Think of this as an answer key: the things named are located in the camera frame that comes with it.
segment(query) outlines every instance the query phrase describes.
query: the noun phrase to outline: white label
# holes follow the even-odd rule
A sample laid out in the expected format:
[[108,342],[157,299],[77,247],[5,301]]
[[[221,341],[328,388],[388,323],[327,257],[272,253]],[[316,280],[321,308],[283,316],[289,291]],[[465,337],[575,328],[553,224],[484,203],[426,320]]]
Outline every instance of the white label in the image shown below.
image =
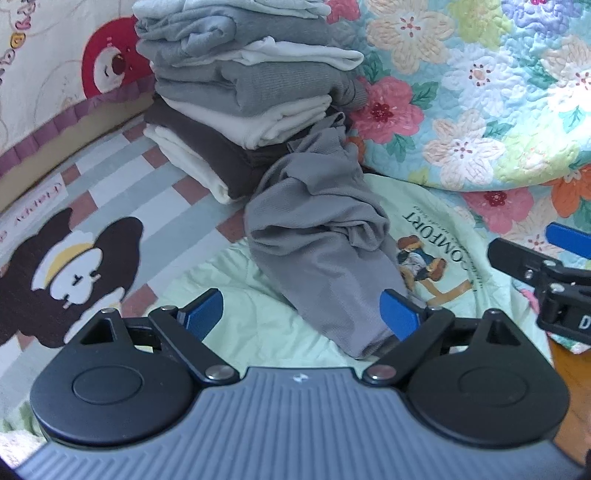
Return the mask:
[[61,174],[57,174],[30,190],[3,213],[0,218],[0,258],[10,254],[67,196],[66,184]]
[[308,380],[308,375],[306,374],[297,374],[293,376],[294,382],[303,383]]
[[579,330],[587,330],[591,327],[591,315],[583,315],[581,323],[579,323]]

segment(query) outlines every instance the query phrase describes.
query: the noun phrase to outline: cartoon character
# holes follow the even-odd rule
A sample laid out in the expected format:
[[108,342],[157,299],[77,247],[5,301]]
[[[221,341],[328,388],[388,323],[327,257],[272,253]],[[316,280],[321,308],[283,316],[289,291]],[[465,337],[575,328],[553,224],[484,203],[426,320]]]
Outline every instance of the cartoon character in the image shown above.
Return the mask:
[[72,232],[72,209],[55,214],[13,253],[0,277],[0,345],[17,331],[50,348],[63,346],[100,309],[118,307],[139,266],[144,227],[110,224],[94,241]]
[[87,98],[152,74],[149,61],[135,49],[135,22],[135,17],[117,18],[90,37],[82,57],[82,86]]
[[415,292],[416,283],[419,282],[433,295],[428,300],[429,305],[441,305],[452,301],[472,288],[469,280],[462,282],[448,292],[441,292],[433,284],[443,278],[447,267],[447,261],[441,257],[434,257],[423,250],[423,242],[416,235],[404,236],[397,242],[400,252],[397,260],[404,283],[410,291]]

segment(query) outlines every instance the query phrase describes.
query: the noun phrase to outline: bedding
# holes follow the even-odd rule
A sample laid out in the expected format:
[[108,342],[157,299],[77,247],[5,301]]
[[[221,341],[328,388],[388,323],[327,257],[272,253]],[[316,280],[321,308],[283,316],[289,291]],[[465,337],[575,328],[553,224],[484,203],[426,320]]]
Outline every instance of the bedding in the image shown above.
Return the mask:
[[589,1],[327,3],[339,46],[365,55],[350,140],[368,167],[485,192],[573,175],[589,155]]
[[[0,325],[0,418],[22,405],[35,377],[60,345],[101,306],[113,305],[124,316],[138,316],[155,304],[186,304],[210,287],[222,290],[226,307],[206,343],[242,372],[248,364],[348,365],[357,371],[367,366],[371,358],[357,361],[346,356],[303,321],[255,265],[245,241],[233,244],[244,237],[243,204],[215,201],[205,188],[167,161],[143,136],[144,129],[138,118],[96,141],[0,215],[0,303],[11,312],[12,320]],[[588,170],[583,168],[581,178],[587,176]],[[544,237],[545,224],[558,218],[556,209],[550,208],[551,192],[562,191],[564,179],[526,192],[516,190],[517,197],[490,195],[499,210],[492,206],[487,210],[482,202],[469,207],[465,194],[426,190],[374,175],[365,179],[384,198],[382,207],[392,220],[396,242],[413,253],[414,261],[402,269],[409,288],[430,304],[442,304],[461,316],[480,315],[489,307],[503,308],[550,359],[546,336],[535,326],[528,299],[518,288],[511,288],[507,276],[490,268],[485,251],[490,238],[500,235],[499,222],[509,217],[509,238],[558,255],[567,264],[585,266],[582,259],[556,251]],[[578,182],[572,184],[577,188],[568,189],[568,195],[579,191],[583,184]],[[531,199],[522,201],[528,192]],[[554,197],[562,198],[571,209],[575,207],[574,196],[567,201],[561,195]],[[522,203],[527,213],[522,211]],[[64,213],[66,207],[72,211]],[[117,228],[124,219],[124,228]],[[139,239],[134,219],[142,225]],[[10,265],[13,252],[34,234],[34,242],[26,247],[34,260]],[[67,278],[61,278],[59,271],[71,274],[74,265],[75,274],[88,279],[96,268],[92,261],[96,262],[92,256],[95,248],[104,254],[105,265],[100,268],[104,268],[101,275],[105,282],[93,282],[91,288],[96,292],[91,293],[64,290]],[[85,263],[76,264],[74,260],[82,256]],[[417,262],[425,268],[417,269]],[[36,294],[31,283],[23,282],[26,278],[32,281],[32,277],[34,286],[40,287]],[[14,281],[28,287],[11,289]],[[48,291],[47,282],[61,285],[61,291],[51,287]],[[71,294],[72,312],[83,312],[69,313],[65,324],[48,322],[46,312],[63,311],[66,294]],[[93,299],[86,301],[89,295]],[[77,306],[75,301],[84,303]],[[575,352],[583,349],[564,344]],[[8,427],[30,430],[27,426]]]
[[0,177],[101,103],[153,90],[132,4],[0,0]]

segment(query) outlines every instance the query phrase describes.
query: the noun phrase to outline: gray gripper base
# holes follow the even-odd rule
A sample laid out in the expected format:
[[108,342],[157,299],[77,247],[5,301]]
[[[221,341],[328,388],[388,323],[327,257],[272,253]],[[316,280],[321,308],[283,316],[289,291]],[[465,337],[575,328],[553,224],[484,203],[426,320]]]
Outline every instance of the gray gripper base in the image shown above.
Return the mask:
[[476,450],[412,417],[395,390],[347,368],[251,368],[206,389],[179,424],[117,450],[44,446],[26,480],[574,480],[550,442]]

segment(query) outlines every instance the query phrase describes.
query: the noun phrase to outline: pink flower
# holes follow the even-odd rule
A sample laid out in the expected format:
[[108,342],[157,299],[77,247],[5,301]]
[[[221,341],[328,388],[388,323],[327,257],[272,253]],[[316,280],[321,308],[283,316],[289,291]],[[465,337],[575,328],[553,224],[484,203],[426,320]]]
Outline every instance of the pink flower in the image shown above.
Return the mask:
[[352,22],[361,17],[357,0],[328,0],[326,5],[332,10],[330,15],[326,17],[326,22],[329,24],[337,23],[339,17]]
[[525,220],[534,206],[534,198],[525,187],[505,192],[467,192],[462,196],[481,215],[490,231],[501,235],[511,230],[513,220]]
[[368,91],[368,104],[350,117],[360,137],[386,144],[394,134],[410,136],[418,132],[425,115],[410,104],[413,90],[408,83],[394,77],[384,77],[373,85],[362,77],[359,81]]

